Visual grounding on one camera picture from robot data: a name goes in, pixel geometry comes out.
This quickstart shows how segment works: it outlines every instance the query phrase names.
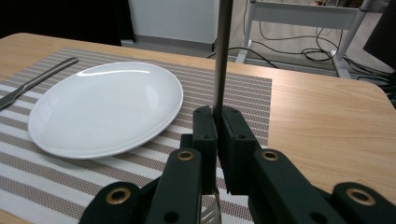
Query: black cable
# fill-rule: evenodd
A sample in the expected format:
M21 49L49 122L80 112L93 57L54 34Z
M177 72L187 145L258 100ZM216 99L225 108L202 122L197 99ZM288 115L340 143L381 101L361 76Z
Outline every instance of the black cable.
M266 61L266 62L268 62L269 64L271 64L274 68L279 68L279 67L277 67L276 65L274 65L273 63L271 63L269 60L267 60L266 58L264 58L262 55L260 55L258 52L254 51L254 50L252 50L252 49L246 49L246 48L230 48L230 49L228 49L228 50L231 50L231 49L245 49L245 50L247 50L247 51L250 51L250 52L256 54L256 55L259 56L261 59L263 59L264 61ZM213 57L214 55L216 55L216 53L212 53L212 54L210 54L209 56L207 56L206 58L209 59L209 58Z
M243 28L244 28L244 35L246 34L246 32L245 32L245 23L246 23L246 14L247 14L247 10L248 10L248 0L247 0L247 2L246 2L246 4L245 4L245 12L244 12L244 27L243 27ZM264 47L266 47L266 48L268 48L268 49L270 49L270 50L272 50L272 51L274 51L274 52L284 53L284 54L293 54L293 55L304 55L306 59L308 59L308 60L310 60L310 61L313 61L313 62L325 62L325 61L331 60L331 59L335 56L335 54L332 56L331 53L330 53L329 51L323 49L323 48L320 46L319 42L318 42L319 40L324 40L324 41L326 41L326 42L332 44L333 46L336 47L336 51L338 51L338 50L339 50L339 47L340 47L340 45L341 45L341 41L342 41L342 37L343 37L343 32L344 32L343 30L341 30L340 39L339 39L338 46L337 46L337 45L335 45L332 41L330 41L330 40L328 40L328 39L326 39L326 38L320 37L320 34L321 34L321 32L323 31L324 28L321 28L321 30L320 30L319 33L318 33L318 28L317 28L317 31L316 31L316 34L317 34L317 35L299 35L299 36L284 37L284 38L269 38L269 37L266 37L266 36L262 33L262 22L261 22L261 21L260 21L260 26L259 26L259 28L260 28L260 34L261 34L262 37L263 37L264 39L266 39L266 40L291 40L291 39L297 39L297 38L315 38L316 43L317 43L317 46L318 46L318 49L303 49L302 52L300 52L300 53L298 53L298 52L285 52L285 51L281 51L281 50L277 50L277 49L270 48L270 47L268 47L267 45L265 45L265 44L263 44L263 43L261 43L261 42L252 41L253 43L260 44L260 45L262 45L262 46L264 46ZM327 58L325 58L325 59L319 59L319 60L318 60L318 59L315 59L315 58L313 58L313 57L310 56L310 55L312 55L312 54L318 54L318 53L325 54L325 55L327 56ZM375 78L377 78L377 77L382 78L381 80L385 80L388 76L390 76L390 73L386 73L386 72L383 72L383 71L379 71L379 70L376 70L376 69L374 69L374 68L367 67L367 66L365 66L365 65L363 65L363 64L356 63L356 62L354 62L352 59L349 59L346 55L344 56L344 59L348 62L348 64L350 65L350 67L351 67L354 71L357 71L357 72L359 72L359 73L363 73L363 74L368 75L368 76L373 75Z
M367 78L367 79L371 79L371 80L383 81L382 79L379 79L379 78L376 78L376 77L362 77L362 76L356 77L356 80L360 80L361 78Z
M375 75L382 76L382 77L389 77L391 75L391 73L380 71L380 70L368 67L366 65L363 65L361 63L357 63L357 62L353 61L352 59L348 58L347 56L344 57L344 60L346 60L346 62L349 63L349 65L352 63L356 67L359 67L361 70L364 70L371 74L375 74Z
M317 30L315 31L315 34L316 34L316 35L318 35L318 29L319 29L319 28L317 27ZM330 35L331 33L332 33L332 29L331 29L331 30L329 31L329 33L327 33L326 35Z

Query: table top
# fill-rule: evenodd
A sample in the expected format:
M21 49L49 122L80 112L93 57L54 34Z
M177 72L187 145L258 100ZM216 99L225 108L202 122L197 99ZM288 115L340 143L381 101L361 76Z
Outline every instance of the table top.
M0 39L0 80L62 48L215 68L211 59L16 34ZM396 112L377 86L241 63L228 63L227 72L272 79L268 147L314 186L332 192L337 183L357 182L396 203Z

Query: striped placemat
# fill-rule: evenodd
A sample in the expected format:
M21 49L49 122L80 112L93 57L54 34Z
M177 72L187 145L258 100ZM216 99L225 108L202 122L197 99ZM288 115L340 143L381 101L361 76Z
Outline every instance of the striped placemat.
M34 223L78 223L85 207L104 186L127 181L139 187L161 175L170 152L177 149L182 133L191 133L192 111L212 105L214 71L121 57L80 49L61 49L42 61L0 82L0 95L14 91L69 57L79 62L48 78L0 111L0 209ZM29 113L38 98L53 85L78 71L114 62L159 65L179 79L183 106L173 123L142 147L97 160L69 160L38 148L27 132ZM263 147L267 146L272 80L228 74L224 104L239 109ZM247 197L226 193L218 167L223 223L250 223ZM203 199L203 206L210 198Z

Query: knife blade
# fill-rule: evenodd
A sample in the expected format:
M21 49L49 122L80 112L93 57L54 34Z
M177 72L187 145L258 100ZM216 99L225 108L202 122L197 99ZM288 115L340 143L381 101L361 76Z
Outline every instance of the knife blade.
M5 108L6 106L12 104L17 99L18 96L20 96L21 94L23 94L26 91L29 91L30 89L33 88L33 86L37 85L38 83L42 82L46 78L64 70L66 67L68 67L74 63L77 63L77 62L78 62L78 58L76 58L76 57L66 59L63 62L56 64L50 70L41 74L40 76L35 77L32 80L24 83L19 88L17 88L15 91L7 94L6 96L4 96L3 98L0 99L0 110Z

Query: floor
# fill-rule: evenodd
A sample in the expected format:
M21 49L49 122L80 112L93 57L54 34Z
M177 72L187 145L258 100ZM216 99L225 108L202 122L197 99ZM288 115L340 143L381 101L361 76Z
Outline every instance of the floor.
M312 3L311 0L274 0L274 1L282 1L283 3L293 3L293 4L303 4L303 5L309 5ZM334 2L332 1L333 0L328 0L326 3L327 6L333 6ZM247 0L233 0L233 18L232 18L232 27L230 33L230 48L243 46L243 40L245 38L244 15L245 15L246 5L247 5ZM381 63L379 60L372 57L370 54L368 54L366 51L362 49L368 37L370 36L370 33L374 30L375 25L380 19L381 15L382 14L380 12L368 12L366 14L360 29L356 33L350 47L346 52L346 55L349 58L354 59L355 61L358 61L375 69L385 72L393 72L393 70L390 67L388 67L384 63ZM318 44L316 39L312 37L296 38L291 40L269 40L269 39L281 39L281 38L298 36L298 35L317 35L319 34L320 30L321 28L319 27L304 27L297 25L254 21L252 24L250 39L256 42L260 42L272 49L276 49L277 51L295 53L295 52L301 52L303 49L310 49L310 48L317 49ZM322 38L326 38L332 41L334 44L338 45L339 38L341 36L341 31L323 29L320 32L319 36ZM324 40L319 40L318 43L320 44L320 47L323 49L326 50L335 49L334 46L332 46L331 44L327 43ZM152 49L157 51L172 52L172 53L185 54L185 55L197 56L197 57L207 57L211 54L209 49L202 50L198 48L192 48L191 45L189 44L186 45L177 41L167 41L167 40L159 41L158 39L147 40L145 38L137 38L132 45L129 45L129 47L138 48L138 49ZM267 60L273 62L279 68L336 77L336 73L334 71L334 67L332 65L331 60L327 62L316 63L307 60L304 55L279 53L256 43L252 43L250 48L258 52L261 56L263 56ZM234 61L237 53L238 53L237 49L230 50L229 60ZM314 59L323 59L324 55L312 54L311 57ZM256 64L261 66L271 66L269 63L263 61L253 53L248 54L246 63ZM356 78L355 73L356 72L351 70L351 75L354 78Z

